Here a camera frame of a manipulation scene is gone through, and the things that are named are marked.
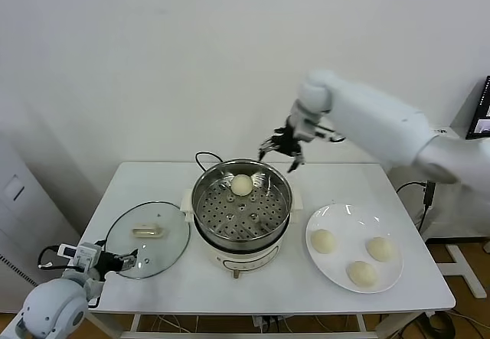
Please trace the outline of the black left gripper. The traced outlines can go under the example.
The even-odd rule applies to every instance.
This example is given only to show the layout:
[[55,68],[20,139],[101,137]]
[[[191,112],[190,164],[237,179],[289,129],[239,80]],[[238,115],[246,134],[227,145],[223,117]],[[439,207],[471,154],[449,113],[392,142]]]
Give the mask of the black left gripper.
[[[95,244],[104,247],[106,240],[98,240]],[[130,253],[121,255],[121,258],[113,253],[101,252],[94,269],[100,275],[105,275],[108,272],[120,272],[122,269],[132,269],[137,264],[138,251],[138,249],[134,249]]]

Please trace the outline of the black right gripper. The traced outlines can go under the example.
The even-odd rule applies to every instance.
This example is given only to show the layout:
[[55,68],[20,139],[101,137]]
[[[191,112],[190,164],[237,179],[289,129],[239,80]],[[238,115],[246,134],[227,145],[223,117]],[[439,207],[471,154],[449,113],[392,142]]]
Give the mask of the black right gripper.
[[299,140],[294,137],[294,128],[288,122],[285,122],[283,127],[275,129],[273,135],[260,144],[258,160],[262,161],[270,152],[287,155],[293,159],[288,173],[305,164],[302,147]]

